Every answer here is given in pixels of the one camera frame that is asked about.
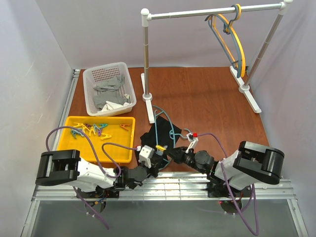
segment yellow clothespin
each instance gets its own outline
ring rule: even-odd
[[[109,134],[105,134],[105,133],[101,133],[101,135],[103,135],[104,137],[101,137],[101,140],[105,140],[105,139],[109,139],[111,138],[112,136],[109,135]]]
[[[83,123],[82,122],[74,122],[74,126],[73,127],[81,127],[83,126]]]
[[[84,124],[82,124],[82,130],[83,130],[84,133],[85,133],[86,130],[87,130],[87,131],[90,131],[90,129],[87,128],[86,125],[84,125]]]
[[[158,150],[162,151],[162,152],[166,150],[165,147],[162,147],[162,146],[160,146],[160,145],[156,145],[156,148],[157,148]]]
[[[89,130],[89,137],[91,136],[91,132],[93,132],[93,134],[95,135],[94,126],[92,126]]]

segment horizontal bar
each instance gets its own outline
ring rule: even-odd
[[[283,4],[265,4],[265,5],[254,5],[254,6],[242,6],[241,11],[260,11],[260,10],[272,10],[280,9]],[[177,17],[189,17],[189,16],[204,16],[210,14],[224,14],[224,13],[234,13],[236,10],[234,7],[226,8],[216,8],[216,9],[207,9],[207,10],[194,10],[194,11],[179,11],[179,12],[170,12],[162,14],[152,14],[149,16],[148,20],[157,20],[165,18],[177,18]]]

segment metal pole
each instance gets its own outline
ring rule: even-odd
[[[251,68],[251,71],[249,72],[249,75],[244,83],[244,86],[247,87],[253,77],[253,74],[255,73],[257,67],[259,66],[259,63],[264,55],[264,53],[266,52],[268,46],[269,46],[269,43],[274,35],[274,33],[276,32],[277,30],[277,27],[278,25],[280,24],[280,21],[282,19],[283,15],[281,14],[278,14],[277,17],[276,17],[276,20],[274,21],[270,31],[269,31],[269,34],[265,40],[265,42],[263,43],[262,47],[261,47],[261,50],[256,58],[256,61],[254,62],[254,64],[252,65],[252,68]]]
[[[143,44],[144,44],[144,94],[143,99],[151,99],[149,93],[149,58],[148,58],[148,9],[141,10],[142,26],[143,26]]]
[[[241,11],[260,11],[260,10],[272,10],[280,9],[282,3],[276,4],[264,4],[264,5],[254,5],[254,6],[242,6]],[[180,11],[180,12],[170,12],[162,14],[152,14],[149,16],[149,20],[165,19],[165,18],[178,18],[178,17],[189,17],[189,16],[204,16],[210,14],[225,14],[225,13],[235,13],[236,10],[234,7],[225,7],[217,9],[208,9],[208,10],[194,10],[194,11]]]
[[[143,42],[144,42],[144,76],[145,76],[145,96],[149,95],[149,58],[148,58],[148,27],[143,27]]]

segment glass panel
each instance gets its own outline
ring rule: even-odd
[[[109,200],[102,216],[110,225],[85,214],[81,201],[41,201],[33,237],[226,237],[253,236],[241,218],[222,211],[218,201]],[[298,236],[286,200],[259,200],[260,236]],[[255,228],[253,204],[244,215]]]

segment black cloth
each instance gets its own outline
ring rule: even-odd
[[[173,148],[173,140],[169,137],[169,132],[171,130],[171,126],[168,120],[164,119],[161,116],[158,116],[156,119],[157,123],[157,135],[158,135],[158,145],[162,147],[168,146],[167,149]],[[181,134],[181,129],[173,124],[173,129],[175,133]],[[177,142],[179,139],[179,135],[175,136],[175,141]],[[149,132],[144,133],[143,136],[140,137],[142,141],[142,146],[147,145],[152,148],[156,148],[156,131],[155,124],[152,125]]]

